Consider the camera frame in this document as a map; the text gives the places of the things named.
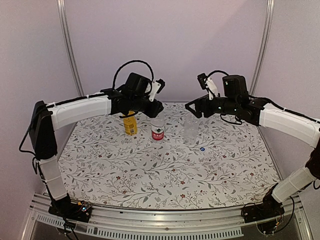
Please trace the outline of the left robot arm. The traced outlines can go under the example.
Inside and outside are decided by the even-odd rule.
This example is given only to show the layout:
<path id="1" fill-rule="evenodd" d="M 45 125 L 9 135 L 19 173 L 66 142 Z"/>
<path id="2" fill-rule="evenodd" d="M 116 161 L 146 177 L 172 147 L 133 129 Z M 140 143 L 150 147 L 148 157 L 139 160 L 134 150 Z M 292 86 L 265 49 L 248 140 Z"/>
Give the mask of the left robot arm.
<path id="1" fill-rule="evenodd" d="M 30 154 L 37 160 L 41 180 L 55 209 L 63 217 L 70 217 L 75 210 L 58 167 L 55 131 L 97 116 L 120 114 L 123 119 L 143 113 L 149 118 L 155 118 L 164 109 L 163 104 L 155 99 L 164 87 L 162 79 L 150 80 L 132 72 L 118 89 L 107 88 L 92 95 L 58 103 L 38 101 L 34 105 L 24 136 L 30 138 L 33 148 Z"/>

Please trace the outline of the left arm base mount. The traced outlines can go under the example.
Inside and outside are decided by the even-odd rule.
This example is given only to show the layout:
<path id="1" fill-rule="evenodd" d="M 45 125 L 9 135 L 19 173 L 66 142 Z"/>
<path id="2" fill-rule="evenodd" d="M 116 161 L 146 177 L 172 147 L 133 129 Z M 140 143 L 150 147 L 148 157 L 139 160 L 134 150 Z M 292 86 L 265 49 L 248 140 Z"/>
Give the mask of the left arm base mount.
<path id="1" fill-rule="evenodd" d="M 52 215 L 88 223 L 91 218 L 92 205 L 84 200 L 72 203 L 69 195 L 60 199 L 52 200 L 48 212 Z"/>

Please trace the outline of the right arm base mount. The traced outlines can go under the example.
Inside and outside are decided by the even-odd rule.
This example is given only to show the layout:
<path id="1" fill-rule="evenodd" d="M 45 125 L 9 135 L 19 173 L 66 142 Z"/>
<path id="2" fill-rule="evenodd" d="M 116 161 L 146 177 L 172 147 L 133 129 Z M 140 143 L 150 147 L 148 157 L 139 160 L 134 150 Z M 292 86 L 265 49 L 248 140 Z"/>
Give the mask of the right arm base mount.
<path id="1" fill-rule="evenodd" d="M 247 203 L 241 209 L 245 223 L 256 222 L 256 227 L 263 235 L 273 235 L 280 225 L 285 213 L 284 207 L 278 202 Z"/>

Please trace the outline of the clear plastic bottle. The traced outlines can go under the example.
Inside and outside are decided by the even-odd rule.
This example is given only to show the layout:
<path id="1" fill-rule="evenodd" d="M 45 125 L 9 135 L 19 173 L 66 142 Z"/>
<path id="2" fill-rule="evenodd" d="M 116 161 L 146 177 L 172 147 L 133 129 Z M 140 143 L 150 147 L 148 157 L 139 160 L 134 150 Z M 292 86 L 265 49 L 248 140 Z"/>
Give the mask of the clear plastic bottle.
<path id="1" fill-rule="evenodd" d="M 184 121 L 183 142 L 185 145 L 190 146 L 195 144 L 200 120 L 193 114 L 189 113 Z"/>

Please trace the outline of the red cap water bottle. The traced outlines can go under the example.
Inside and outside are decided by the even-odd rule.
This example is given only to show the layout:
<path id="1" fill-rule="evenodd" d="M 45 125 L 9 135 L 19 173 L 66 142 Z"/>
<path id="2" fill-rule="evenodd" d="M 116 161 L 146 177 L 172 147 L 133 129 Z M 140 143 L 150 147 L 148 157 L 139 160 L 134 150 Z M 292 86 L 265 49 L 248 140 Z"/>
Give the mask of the red cap water bottle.
<path id="1" fill-rule="evenodd" d="M 151 119 L 151 137 L 155 141 L 161 141 L 165 133 L 164 112 L 160 112 L 155 118 Z"/>

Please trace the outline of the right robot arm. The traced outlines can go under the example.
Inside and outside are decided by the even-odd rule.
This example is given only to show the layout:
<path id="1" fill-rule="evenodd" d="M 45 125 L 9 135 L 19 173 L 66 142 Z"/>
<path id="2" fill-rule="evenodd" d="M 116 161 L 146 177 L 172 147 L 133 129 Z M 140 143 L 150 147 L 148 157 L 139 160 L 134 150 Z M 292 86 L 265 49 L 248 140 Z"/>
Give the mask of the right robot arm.
<path id="1" fill-rule="evenodd" d="M 302 190 L 320 177 L 320 121 L 281 107 L 266 97 L 249 95 L 246 79 L 241 75 L 222 78 L 224 96 L 221 97 L 212 78 L 204 73 L 198 75 L 198 82 L 207 95 L 185 105 L 195 117 L 209 118 L 214 114 L 232 115 L 238 124 L 270 128 L 303 141 L 313 148 L 304 167 L 276 184 L 263 198 L 258 213 L 269 218 L 278 210 L 278 203 Z"/>

